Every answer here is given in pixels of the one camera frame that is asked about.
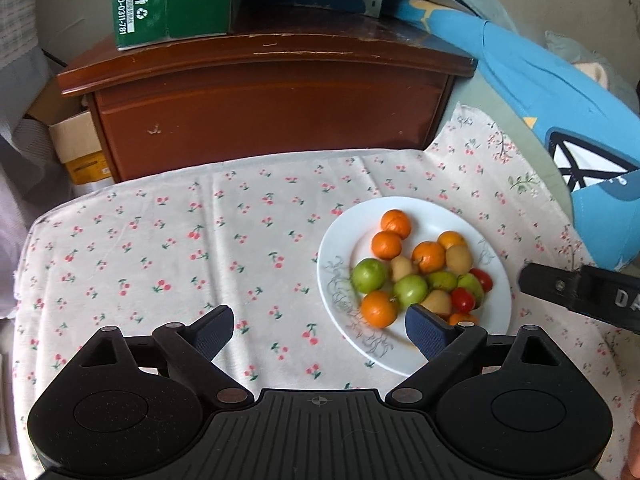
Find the right hand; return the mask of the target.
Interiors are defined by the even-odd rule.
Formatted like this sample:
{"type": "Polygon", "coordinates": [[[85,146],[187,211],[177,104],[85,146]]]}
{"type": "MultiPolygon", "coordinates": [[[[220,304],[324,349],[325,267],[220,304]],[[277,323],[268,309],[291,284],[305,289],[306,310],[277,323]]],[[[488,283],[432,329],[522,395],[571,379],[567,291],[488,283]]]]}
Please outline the right hand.
{"type": "Polygon", "coordinates": [[[620,478],[622,480],[640,479],[640,398],[634,402],[634,424],[630,430],[627,459],[620,478]]]}

